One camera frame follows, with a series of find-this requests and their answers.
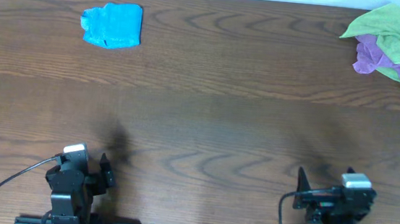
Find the blue microfiber cloth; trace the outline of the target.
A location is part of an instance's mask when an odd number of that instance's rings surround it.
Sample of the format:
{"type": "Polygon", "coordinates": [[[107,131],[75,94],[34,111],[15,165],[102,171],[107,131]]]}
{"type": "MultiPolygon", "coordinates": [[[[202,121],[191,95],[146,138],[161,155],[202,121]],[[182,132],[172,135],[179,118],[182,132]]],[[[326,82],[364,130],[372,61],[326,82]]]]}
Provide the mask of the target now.
{"type": "Polygon", "coordinates": [[[86,9],[80,16],[83,40],[107,49],[138,46],[142,19],[143,9],[137,4],[107,3],[86,9]]]}

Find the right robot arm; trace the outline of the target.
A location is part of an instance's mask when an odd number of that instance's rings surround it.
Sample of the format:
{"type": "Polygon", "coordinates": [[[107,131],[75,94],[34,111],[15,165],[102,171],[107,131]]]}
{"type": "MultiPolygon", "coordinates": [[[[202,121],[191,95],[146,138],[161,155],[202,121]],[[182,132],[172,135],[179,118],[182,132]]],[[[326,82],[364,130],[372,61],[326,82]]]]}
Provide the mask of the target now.
{"type": "Polygon", "coordinates": [[[371,211],[376,198],[372,182],[363,173],[347,169],[341,185],[313,189],[305,170],[299,168],[293,208],[306,211],[305,220],[315,224],[358,224],[371,211]]]}

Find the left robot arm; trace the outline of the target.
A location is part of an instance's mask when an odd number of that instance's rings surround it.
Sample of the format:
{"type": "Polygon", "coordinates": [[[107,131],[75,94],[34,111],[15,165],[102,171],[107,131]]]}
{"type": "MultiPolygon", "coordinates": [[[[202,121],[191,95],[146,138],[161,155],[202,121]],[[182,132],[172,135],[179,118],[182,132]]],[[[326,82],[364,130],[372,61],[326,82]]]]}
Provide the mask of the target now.
{"type": "Polygon", "coordinates": [[[115,186],[109,159],[102,154],[97,172],[88,169],[86,150],[59,153],[57,164],[46,172],[51,188],[50,224],[103,224],[91,212],[94,197],[115,186]]]}

